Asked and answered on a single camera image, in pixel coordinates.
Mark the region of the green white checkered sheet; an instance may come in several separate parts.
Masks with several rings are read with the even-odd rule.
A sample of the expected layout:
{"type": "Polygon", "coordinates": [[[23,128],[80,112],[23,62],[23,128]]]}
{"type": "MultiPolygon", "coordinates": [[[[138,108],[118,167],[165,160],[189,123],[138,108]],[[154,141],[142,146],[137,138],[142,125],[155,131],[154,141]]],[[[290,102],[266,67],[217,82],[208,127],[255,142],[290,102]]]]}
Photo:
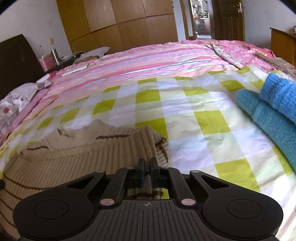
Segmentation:
{"type": "Polygon", "coordinates": [[[197,77],[130,81],[71,102],[55,101],[4,148],[2,158],[63,127],[93,120],[150,125],[169,141],[169,164],[199,169],[275,199],[283,209],[279,240],[295,240],[295,173],[280,149],[235,102],[238,90],[259,92],[267,73],[248,66],[197,77]]]}

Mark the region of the pink floral quilt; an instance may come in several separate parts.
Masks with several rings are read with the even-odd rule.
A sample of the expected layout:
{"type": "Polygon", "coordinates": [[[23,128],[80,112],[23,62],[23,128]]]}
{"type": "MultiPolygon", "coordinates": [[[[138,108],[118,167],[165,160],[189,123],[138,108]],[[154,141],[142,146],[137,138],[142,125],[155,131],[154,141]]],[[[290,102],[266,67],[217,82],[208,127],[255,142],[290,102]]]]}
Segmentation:
{"type": "Polygon", "coordinates": [[[201,39],[201,40],[182,40],[182,44],[200,44],[204,47],[209,47],[213,50],[213,45],[220,48],[225,54],[230,55],[235,60],[240,62],[242,65],[253,65],[259,69],[270,72],[275,68],[260,59],[255,54],[260,53],[268,58],[274,58],[273,51],[266,48],[259,48],[254,44],[243,42],[243,41],[229,41],[229,40],[212,40],[212,39],[201,39]]]}

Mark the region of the white book on bed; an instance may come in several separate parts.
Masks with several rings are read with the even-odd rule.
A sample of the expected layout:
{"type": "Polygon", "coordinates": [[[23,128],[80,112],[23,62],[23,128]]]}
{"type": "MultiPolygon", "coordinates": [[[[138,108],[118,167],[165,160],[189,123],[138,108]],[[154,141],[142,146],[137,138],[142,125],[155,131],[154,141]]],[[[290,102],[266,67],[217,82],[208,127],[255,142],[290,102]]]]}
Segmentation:
{"type": "Polygon", "coordinates": [[[78,72],[78,71],[81,71],[81,70],[84,70],[86,68],[88,68],[90,64],[89,63],[85,63],[83,65],[75,65],[74,67],[71,67],[69,69],[67,69],[63,74],[62,76],[66,76],[66,75],[69,75],[69,74],[72,74],[72,73],[75,73],[75,72],[78,72]]]}

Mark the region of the dark nightstand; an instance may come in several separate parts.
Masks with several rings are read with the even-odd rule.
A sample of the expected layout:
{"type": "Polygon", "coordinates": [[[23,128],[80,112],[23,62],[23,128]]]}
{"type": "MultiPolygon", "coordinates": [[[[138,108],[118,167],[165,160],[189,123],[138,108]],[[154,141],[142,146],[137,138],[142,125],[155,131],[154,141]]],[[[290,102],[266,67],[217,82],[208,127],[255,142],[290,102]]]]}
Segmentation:
{"type": "Polygon", "coordinates": [[[67,57],[66,59],[62,60],[59,64],[56,64],[55,66],[53,66],[49,70],[45,71],[45,73],[48,74],[48,73],[51,73],[54,71],[59,71],[65,67],[72,65],[77,59],[79,59],[81,57],[82,54],[85,54],[85,52],[78,51],[78,52],[74,53],[70,57],[67,57]]]}

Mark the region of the grey pillow with pink dots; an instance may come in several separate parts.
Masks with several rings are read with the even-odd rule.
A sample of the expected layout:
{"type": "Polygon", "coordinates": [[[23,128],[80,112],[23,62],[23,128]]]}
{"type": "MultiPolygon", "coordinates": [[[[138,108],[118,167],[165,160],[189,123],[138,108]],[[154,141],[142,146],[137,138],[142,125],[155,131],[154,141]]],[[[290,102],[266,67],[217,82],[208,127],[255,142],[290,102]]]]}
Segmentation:
{"type": "Polygon", "coordinates": [[[1,138],[5,138],[49,92],[52,82],[25,83],[1,100],[1,138]]]}

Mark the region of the dark wooden headboard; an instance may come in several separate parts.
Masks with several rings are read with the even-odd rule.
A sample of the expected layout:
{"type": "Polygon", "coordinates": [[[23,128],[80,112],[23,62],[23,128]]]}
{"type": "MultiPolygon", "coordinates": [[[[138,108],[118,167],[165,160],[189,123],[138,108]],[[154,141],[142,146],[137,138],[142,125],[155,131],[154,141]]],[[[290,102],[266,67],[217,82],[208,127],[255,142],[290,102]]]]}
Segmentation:
{"type": "Polygon", "coordinates": [[[45,75],[32,47],[20,34],[0,43],[0,98],[45,75]]]}

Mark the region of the wooden wardrobe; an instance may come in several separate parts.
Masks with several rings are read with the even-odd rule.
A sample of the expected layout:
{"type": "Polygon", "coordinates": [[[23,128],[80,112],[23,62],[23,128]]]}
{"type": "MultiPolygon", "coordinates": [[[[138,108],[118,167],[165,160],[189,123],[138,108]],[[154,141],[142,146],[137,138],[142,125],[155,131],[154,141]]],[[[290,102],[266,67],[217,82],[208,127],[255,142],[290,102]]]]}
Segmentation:
{"type": "Polygon", "coordinates": [[[173,4],[158,0],[59,0],[72,52],[109,47],[109,54],[178,40],[173,4]]]}

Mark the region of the steel thermos cup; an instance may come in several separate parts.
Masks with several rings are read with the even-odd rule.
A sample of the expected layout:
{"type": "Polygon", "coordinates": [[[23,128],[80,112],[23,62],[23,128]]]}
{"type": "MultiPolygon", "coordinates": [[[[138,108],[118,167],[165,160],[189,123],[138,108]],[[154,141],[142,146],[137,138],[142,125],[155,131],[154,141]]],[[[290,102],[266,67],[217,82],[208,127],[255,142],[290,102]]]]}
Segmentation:
{"type": "Polygon", "coordinates": [[[61,60],[60,60],[60,58],[59,58],[59,55],[58,55],[58,53],[57,53],[57,50],[56,50],[56,49],[52,49],[52,50],[51,50],[51,54],[52,54],[52,56],[53,56],[53,58],[54,58],[55,64],[56,64],[56,65],[59,65],[60,62],[61,62],[61,60]]]}

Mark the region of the pink storage box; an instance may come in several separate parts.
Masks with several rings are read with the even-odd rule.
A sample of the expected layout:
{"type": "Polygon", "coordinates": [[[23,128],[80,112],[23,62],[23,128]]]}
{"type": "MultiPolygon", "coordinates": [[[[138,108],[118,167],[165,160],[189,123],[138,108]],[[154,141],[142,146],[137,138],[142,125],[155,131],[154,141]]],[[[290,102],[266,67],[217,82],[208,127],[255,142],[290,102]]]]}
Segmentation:
{"type": "Polygon", "coordinates": [[[55,66],[55,60],[52,53],[42,56],[41,59],[39,59],[39,63],[45,72],[53,68],[55,66]]]}

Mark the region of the wooden side cabinet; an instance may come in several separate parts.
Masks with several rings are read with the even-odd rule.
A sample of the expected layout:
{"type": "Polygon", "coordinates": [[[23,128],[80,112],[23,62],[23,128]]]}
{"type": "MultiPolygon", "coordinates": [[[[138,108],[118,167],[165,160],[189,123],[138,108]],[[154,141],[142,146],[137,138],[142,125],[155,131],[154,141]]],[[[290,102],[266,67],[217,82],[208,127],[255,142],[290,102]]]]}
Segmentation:
{"type": "Polygon", "coordinates": [[[295,66],[296,37],[275,28],[271,29],[271,50],[291,65],[295,66]]]}

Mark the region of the brown wooden door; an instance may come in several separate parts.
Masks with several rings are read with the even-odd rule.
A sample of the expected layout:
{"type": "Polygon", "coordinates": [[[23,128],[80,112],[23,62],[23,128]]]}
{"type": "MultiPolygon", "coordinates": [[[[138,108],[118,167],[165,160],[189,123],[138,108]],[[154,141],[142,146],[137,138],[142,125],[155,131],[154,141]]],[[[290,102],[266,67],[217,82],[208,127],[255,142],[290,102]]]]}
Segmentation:
{"type": "Polygon", "coordinates": [[[243,2],[240,0],[212,1],[215,39],[245,41],[243,2]]]}

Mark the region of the beige brown-striped knit sweater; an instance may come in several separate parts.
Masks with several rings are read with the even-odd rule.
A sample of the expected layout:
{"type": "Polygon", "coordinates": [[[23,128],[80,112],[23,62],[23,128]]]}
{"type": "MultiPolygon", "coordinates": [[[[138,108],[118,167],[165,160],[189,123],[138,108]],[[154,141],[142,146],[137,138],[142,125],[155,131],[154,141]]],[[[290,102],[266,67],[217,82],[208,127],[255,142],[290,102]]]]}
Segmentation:
{"type": "Polygon", "coordinates": [[[95,120],[79,130],[54,129],[15,153],[4,168],[1,233],[19,238],[13,210],[24,198],[95,171],[113,174],[140,159],[169,162],[169,142],[151,126],[115,127],[95,120]]]}

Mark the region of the grey cloth on nightstand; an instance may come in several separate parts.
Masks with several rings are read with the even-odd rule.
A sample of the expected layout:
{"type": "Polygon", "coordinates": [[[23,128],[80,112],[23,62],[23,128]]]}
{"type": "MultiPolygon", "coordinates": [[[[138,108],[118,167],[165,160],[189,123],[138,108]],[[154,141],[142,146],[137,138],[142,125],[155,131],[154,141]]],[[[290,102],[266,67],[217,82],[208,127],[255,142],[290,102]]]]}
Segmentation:
{"type": "Polygon", "coordinates": [[[103,57],[108,51],[110,47],[100,47],[89,52],[83,53],[80,57],[74,61],[74,64],[82,63],[85,61],[89,61],[92,59],[97,59],[103,57]]]}

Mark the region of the folded blue knit sweater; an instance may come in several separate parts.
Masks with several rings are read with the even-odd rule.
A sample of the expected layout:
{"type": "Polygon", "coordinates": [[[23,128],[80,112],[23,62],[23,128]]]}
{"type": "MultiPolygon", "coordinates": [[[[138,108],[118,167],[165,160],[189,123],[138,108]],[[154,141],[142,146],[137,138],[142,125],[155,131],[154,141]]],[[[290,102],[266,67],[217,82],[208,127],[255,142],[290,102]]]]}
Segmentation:
{"type": "Polygon", "coordinates": [[[295,171],[295,82],[270,73],[260,93],[241,89],[236,102],[279,147],[295,171]]]}

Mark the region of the pink striped bedspread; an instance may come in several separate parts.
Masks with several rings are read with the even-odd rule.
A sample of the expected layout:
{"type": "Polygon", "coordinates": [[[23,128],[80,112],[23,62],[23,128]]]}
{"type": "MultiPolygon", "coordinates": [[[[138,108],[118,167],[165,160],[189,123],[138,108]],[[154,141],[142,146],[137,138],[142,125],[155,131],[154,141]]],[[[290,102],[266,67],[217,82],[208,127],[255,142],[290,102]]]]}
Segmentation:
{"type": "Polygon", "coordinates": [[[22,122],[5,138],[1,138],[1,143],[18,126],[38,114],[124,82],[156,77],[193,77],[208,71],[237,70],[235,65],[223,58],[225,55],[227,54],[215,45],[212,50],[200,44],[169,42],[137,47],[79,63],[78,66],[85,63],[90,65],[66,76],[62,74],[75,65],[55,71],[48,76],[48,80],[52,82],[49,92],[22,122]]]}

